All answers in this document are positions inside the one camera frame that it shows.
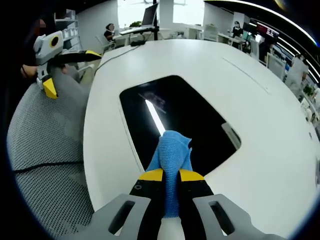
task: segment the computer monitor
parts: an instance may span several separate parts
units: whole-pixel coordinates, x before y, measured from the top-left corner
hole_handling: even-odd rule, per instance
[[[143,16],[143,20],[142,20],[142,27],[145,26],[153,26],[154,24],[154,20],[156,17],[156,12],[157,12],[157,7],[158,7],[159,3],[156,3],[150,7],[147,7],[144,11],[144,16]]]

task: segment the window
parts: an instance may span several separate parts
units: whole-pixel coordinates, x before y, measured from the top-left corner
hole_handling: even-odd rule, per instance
[[[153,0],[117,0],[118,21],[121,29],[128,28],[130,24],[142,21],[145,9],[153,4]],[[157,8],[157,19],[159,19],[159,6]]]
[[[173,22],[176,24],[203,25],[205,3],[203,0],[174,0]]]

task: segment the rectangular hole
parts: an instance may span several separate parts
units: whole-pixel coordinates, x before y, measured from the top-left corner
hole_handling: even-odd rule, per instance
[[[125,221],[134,205],[135,205],[135,202],[133,201],[126,201],[122,205],[122,207],[119,209],[114,219],[112,220],[110,227],[108,229],[111,234],[116,236],[120,235],[121,233],[120,229],[125,224]]]
[[[222,206],[215,201],[210,204],[210,207],[218,220],[222,234],[225,236],[232,234],[235,231],[235,228]]]

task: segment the gray mesh chair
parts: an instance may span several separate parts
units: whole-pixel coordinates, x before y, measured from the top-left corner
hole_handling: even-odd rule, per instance
[[[16,182],[38,221],[58,238],[88,225],[94,210],[82,144],[89,93],[60,69],[51,74],[58,98],[46,97],[33,83],[10,122],[7,149],[14,171],[45,165],[16,173]]]

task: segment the blue cloth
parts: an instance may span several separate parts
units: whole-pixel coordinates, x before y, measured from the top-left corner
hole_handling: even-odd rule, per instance
[[[151,171],[162,168],[165,173],[165,218],[175,218],[179,215],[177,196],[177,177],[179,169],[192,171],[190,162],[191,139],[176,131],[165,131],[159,138],[152,160],[146,169]]]

